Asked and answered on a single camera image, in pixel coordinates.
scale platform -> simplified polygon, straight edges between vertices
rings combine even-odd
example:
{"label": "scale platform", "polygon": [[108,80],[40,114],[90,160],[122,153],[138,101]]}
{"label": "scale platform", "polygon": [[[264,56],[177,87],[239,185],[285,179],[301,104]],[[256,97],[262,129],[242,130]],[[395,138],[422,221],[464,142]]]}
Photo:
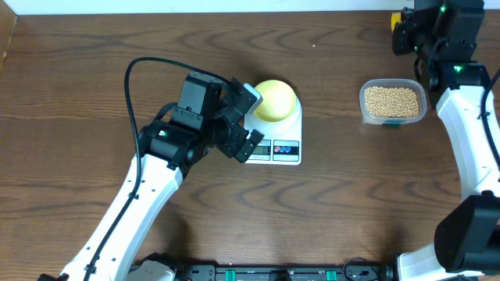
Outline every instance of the scale platform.
{"label": "scale platform", "polygon": [[267,122],[255,114],[245,115],[246,130],[258,130],[264,138],[250,155],[248,164],[298,165],[302,160],[302,105],[279,122]]}

white backdrop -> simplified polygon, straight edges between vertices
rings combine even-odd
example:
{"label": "white backdrop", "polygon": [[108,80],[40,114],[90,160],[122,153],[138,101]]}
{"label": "white backdrop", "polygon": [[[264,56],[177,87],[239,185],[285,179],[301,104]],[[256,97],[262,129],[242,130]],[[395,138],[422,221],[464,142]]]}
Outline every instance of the white backdrop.
{"label": "white backdrop", "polygon": [[[400,10],[413,0],[4,0],[18,15]],[[500,0],[485,0],[500,9]]]}

wooden table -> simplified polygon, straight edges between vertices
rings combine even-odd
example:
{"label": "wooden table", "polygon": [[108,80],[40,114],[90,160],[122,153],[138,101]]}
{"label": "wooden table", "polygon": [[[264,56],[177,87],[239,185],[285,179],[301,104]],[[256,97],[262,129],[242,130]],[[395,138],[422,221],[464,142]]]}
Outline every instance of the wooden table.
{"label": "wooden table", "polygon": [[[361,120],[366,81],[414,78],[414,55],[392,54],[390,18],[21,16],[0,77],[2,279],[58,274],[94,232],[134,155],[123,75],[142,55],[251,84],[288,82],[302,101],[304,137],[298,167],[242,165],[212,150],[160,212],[137,258],[156,251],[220,264],[332,264],[431,243],[460,200],[444,126],[431,110],[398,130]],[[500,62],[499,27],[500,12],[487,12],[475,59],[490,73]],[[186,75],[137,65],[139,127],[178,100]]]}

clear plastic container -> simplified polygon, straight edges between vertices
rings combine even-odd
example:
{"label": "clear plastic container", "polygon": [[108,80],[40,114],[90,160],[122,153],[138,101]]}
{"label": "clear plastic container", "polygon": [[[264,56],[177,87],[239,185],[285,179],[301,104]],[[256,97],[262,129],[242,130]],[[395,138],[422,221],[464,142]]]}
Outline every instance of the clear plastic container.
{"label": "clear plastic container", "polygon": [[[376,117],[371,115],[366,109],[365,90],[369,87],[396,88],[403,87],[415,92],[416,100],[419,105],[419,115],[414,117]],[[359,103],[361,104],[362,122],[367,124],[408,124],[420,121],[427,111],[427,99],[425,91],[418,82],[408,79],[375,79],[366,82],[359,91]]]}

wooden edge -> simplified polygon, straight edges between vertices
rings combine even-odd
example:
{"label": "wooden edge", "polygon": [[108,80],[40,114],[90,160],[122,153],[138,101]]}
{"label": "wooden edge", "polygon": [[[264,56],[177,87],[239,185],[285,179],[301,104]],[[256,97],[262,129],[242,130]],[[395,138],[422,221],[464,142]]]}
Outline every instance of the wooden edge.
{"label": "wooden edge", "polygon": [[0,73],[3,62],[7,57],[7,49],[12,40],[14,27],[16,26],[17,15],[0,0]]}

